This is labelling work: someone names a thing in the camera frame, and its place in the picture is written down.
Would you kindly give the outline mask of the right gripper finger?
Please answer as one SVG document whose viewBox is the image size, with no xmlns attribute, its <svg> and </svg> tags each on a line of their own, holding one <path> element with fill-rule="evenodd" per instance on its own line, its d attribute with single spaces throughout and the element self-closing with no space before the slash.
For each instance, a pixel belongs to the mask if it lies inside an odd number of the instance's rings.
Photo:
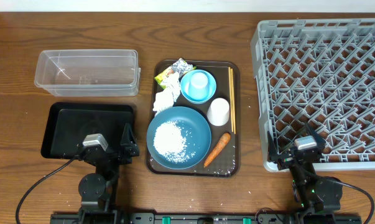
<svg viewBox="0 0 375 224">
<path fill-rule="evenodd" d="M 308 136 L 312 136 L 314 138 L 317 148 L 325 148 L 326 141 L 308 123 L 305 123 L 305 130 Z"/>
<path fill-rule="evenodd" d="M 275 146 L 275 142 L 272 138 L 272 134 L 268 131 L 267 132 L 267 139 L 268 139 L 268 162 L 277 162 L 278 160 L 278 151 Z"/>
</svg>

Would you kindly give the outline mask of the pile of white rice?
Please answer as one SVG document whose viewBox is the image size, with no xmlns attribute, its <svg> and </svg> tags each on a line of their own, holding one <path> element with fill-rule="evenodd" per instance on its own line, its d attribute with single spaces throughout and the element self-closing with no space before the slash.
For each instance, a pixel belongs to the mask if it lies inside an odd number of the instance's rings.
<svg viewBox="0 0 375 224">
<path fill-rule="evenodd" d="M 183 121 L 167 121 L 155 130 L 153 146 L 169 162 L 179 164 L 191 160 L 196 152 L 187 152 L 191 131 L 184 128 Z"/>
</svg>

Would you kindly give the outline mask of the white pink cup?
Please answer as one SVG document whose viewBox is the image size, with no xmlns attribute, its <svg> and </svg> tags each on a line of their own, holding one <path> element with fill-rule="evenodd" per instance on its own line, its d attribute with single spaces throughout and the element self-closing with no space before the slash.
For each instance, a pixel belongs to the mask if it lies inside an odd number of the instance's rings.
<svg viewBox="0 0 375 224">
<path fill-rule="evenodd" d="M 229 103 L 224 98 L 214 99 L 207 111 L 208 121 L 214 126 L 223 126 L 229 120 Z"/>
</svg>

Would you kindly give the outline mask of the large blue plate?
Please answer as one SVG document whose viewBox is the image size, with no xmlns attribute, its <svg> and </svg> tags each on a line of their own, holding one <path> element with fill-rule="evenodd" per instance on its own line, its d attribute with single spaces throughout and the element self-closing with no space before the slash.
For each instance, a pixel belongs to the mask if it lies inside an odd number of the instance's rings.
<svg viewBox="0 0 375 224">
<path fill-rule="evenodd" d="M 174 164 L 167 161 L 165 157 L 155 150 L 153 146 L 155 130 L 167 121 L 183 121 L 184 128 L 191 131 L 191 134 L 187 137 L 187 142 L 190 143 L 187 147 L 187 152 L 196 152 L 196 155 L 191 160 Z M 191 168 L 203 160 L 210 149 L 211 139 L 210 126 L 199 112 L 188 107 L 175 106 L 154 116 L 147 129 L 146 143 L 153 160 L 166 168 L 182 170 Z"/>
</svg>

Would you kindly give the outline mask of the light blue bowl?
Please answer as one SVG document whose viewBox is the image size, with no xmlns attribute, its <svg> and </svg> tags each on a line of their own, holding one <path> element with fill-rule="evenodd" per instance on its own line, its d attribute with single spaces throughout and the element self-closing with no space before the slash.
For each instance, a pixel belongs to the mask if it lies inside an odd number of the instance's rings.
<svg viewBox="0 0 375 224">
<path fill-rule="evenodd" d="M 208 94 L 206 96 L 205 99 L 203 100 L 200 100 L 200 101 L 197 101 L 197 100 L 194 100 L 193 98 L 190 97 L 190 95 L 188 94 L 188 89 L 189 89 L 189 85 L 190 85 L 190 79 L 191 79 L 191 76 L 194 74 L 194 73 L 197 73 L 197 72 L 202 72 L 202 73 L 205 73 L 208 77 Z M 213 77 L 212 74 L 210 74 L 209 72 L 207 71 L 204 71 L 204 70 L 193 70 L 191 72 L 188 72 L 186 73 L 181 81 L 180 81 L 180 86 L 181 86 L 181 94 L 191 103 L 193 104 L 204 104 L 205 102 L 207 102 L 214 94 L 215 94 L 215 91 L 216 91 L 216 80 L 215 78 Z"/>
</svg>

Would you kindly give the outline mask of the light blue cup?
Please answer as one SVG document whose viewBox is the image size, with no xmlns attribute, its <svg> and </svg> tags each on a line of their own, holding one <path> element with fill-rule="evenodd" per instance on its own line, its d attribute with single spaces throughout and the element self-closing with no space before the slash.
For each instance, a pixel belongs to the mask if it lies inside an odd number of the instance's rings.
<svg viewBox="0 0 375 224">
<path fill-rule="evenodd" d="M 197 101 L 206 98 L 208 94 L 208 77 L 205 73 L 197 72 L 191 76 L 188 94 Z"/>
</svg>

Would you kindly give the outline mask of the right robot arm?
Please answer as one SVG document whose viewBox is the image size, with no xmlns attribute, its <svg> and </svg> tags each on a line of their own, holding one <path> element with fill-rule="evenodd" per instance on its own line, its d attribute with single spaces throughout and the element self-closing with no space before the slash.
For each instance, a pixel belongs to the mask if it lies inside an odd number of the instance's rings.
<svg viewBox="0 0 375 224">
<path fill-rule="evenodd" d="M 304 131 L 306 135 L 295 139 L 293 146 L 284 152 L 276 149 L 272 135 L 267 134 L 267 160 L 279 170 L 288 169 L 292 174 L 294 197 L 302 206 L 294 214 L 295 223 L 315 216 L 332 219 L 333 212 L 341 207 L 342 186 L 336 183 L 336 178 L 317 176 L 313 166 L 320 160 L 326 141 L 308 124 Z"/>
</svg>

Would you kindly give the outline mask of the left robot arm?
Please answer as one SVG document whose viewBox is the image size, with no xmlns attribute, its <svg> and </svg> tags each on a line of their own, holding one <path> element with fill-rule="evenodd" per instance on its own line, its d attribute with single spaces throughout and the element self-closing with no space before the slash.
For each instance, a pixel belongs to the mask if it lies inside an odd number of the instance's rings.
<svg viewBox="0 0 375 224">
<path fill-rule="evenodd" d="M 81 208 L 78 223 L 120 223 L 115 207 L 119 167 L 130 164 L 139 155 L 139 148 L 129 123 L 124 125 L 119 146 L 110 147 L 102 134 L 87 135 L 78 148 L 76 158 L 95 167 L 95 172 L 84 176 L 78 191 Z"/>
</svg>

